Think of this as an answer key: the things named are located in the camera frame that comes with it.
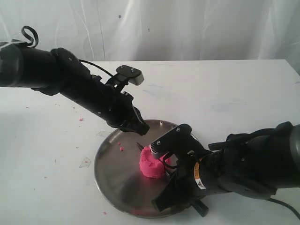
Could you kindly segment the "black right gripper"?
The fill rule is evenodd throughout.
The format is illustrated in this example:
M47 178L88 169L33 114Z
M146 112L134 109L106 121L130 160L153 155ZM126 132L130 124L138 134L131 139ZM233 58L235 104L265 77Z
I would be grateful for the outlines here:
M180 139L172 152L178 159L178 167L166 187L151 200L153 207L164 211L192 206L201 217L205 217L209 208L199 199L230 192L218 181L222 176L222 151L206 150L188 135Z

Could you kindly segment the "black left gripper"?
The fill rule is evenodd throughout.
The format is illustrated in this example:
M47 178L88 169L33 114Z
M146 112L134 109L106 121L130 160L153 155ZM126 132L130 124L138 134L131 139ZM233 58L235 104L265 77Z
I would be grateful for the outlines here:
M115 77L105 84L100 77L92 77L86 94L87 108L113 128L146 135L150 127L133 105L133 97L121 92L126 85L128 82L119 82Z

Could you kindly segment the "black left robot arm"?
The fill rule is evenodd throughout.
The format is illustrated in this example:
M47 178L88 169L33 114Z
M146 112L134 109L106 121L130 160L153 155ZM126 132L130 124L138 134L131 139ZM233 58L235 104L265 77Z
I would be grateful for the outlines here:
M80 60L64 48L37 49L37 32L30 26L21 30L25 41L13 39L0 44L1 87L30 88L45 95L62 94L123 132L145 135L149 126L124 91L128 84L144 81L141 70L119 66L106 83L93 75L89 62Z

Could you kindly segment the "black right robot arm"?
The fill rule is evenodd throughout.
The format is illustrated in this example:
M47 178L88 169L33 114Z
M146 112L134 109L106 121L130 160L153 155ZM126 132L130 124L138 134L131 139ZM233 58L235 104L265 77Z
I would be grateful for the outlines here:
M190 204L204 217L209 209L202 199L209 195L236 193L272 201L278 189L300 185L300 127L290 122L231 134L207 149L188 124L180 124L152 142L150 150L163 165L177 158L170 181L152 201L158 211Z

